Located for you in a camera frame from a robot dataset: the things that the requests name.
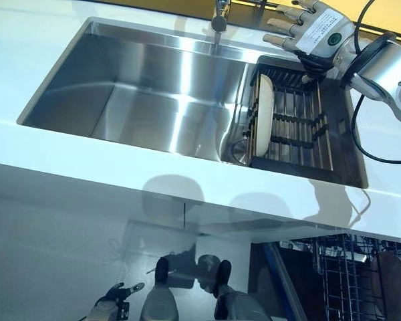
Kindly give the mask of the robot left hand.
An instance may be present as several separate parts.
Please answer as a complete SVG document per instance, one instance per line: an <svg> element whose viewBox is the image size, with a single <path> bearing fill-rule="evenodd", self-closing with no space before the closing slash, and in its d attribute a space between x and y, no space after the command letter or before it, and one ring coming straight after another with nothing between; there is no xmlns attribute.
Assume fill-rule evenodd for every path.
<svg viewBox="0 0 401 321"><path fill-rule="evenodd" d="M124 282L120 282L112 286L106 293L105 296L99 298L94 306L97 306L100 302L114 301L118 307L119 315L127 315L129 312L130 303L126 299L132 294L139 292L145 287L144 282L140 282L129 288L124 287Z"/></svg>

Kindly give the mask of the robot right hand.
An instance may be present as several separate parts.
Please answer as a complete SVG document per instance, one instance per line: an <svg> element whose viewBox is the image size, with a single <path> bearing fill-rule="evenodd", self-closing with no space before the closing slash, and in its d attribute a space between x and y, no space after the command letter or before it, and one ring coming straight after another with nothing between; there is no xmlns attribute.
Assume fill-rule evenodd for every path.
<svg viewBox="0 0 401 321"><path fill-rule="evenodd" d="M293 1L276 11L281 17L267 21L272 32L263 41L298 57L305 70L302 82L320 81L334 68L342 78L356 57L353 22L322 1Z"/></svg>

